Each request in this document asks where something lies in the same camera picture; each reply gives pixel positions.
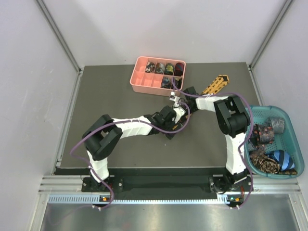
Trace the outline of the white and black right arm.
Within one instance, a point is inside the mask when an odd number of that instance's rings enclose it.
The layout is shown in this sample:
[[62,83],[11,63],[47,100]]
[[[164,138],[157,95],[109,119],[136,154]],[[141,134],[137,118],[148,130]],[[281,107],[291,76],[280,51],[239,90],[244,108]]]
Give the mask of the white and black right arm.
[[183,94],[191,112],[206,110],[216,114],[218,126],[226,138],[226,173],[223,175],[222,183],[213,182],[212,187],[219,191],[237,190],[248,174],[243,152],[247,129],[251,122],[241,98],[235,93],[200,95],[194,87],[185,89]]

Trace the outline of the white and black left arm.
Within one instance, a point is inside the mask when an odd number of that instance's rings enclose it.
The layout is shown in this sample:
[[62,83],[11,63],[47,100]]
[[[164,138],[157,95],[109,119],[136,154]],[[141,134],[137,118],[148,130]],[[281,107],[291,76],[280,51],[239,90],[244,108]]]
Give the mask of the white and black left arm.
[[132,119],[101,116],[82,136],[90,159],[92,185],[99,191],[109,186],[108,156],[120,139],[132,136],[150,136],[163,133],[172,138],[183,129],[191,111],[182,103],[178,107],[165,106],[160,112]]

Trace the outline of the yellow patterned necktie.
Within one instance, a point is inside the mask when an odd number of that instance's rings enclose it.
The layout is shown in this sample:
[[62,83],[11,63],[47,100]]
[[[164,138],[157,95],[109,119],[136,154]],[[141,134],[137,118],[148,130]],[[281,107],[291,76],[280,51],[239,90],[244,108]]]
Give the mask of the yellow patterned necktie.
[[230,80],[228,75],[218,75],[202,92],[205,94],[217,94],[220,92],[225,86],[229,84]]

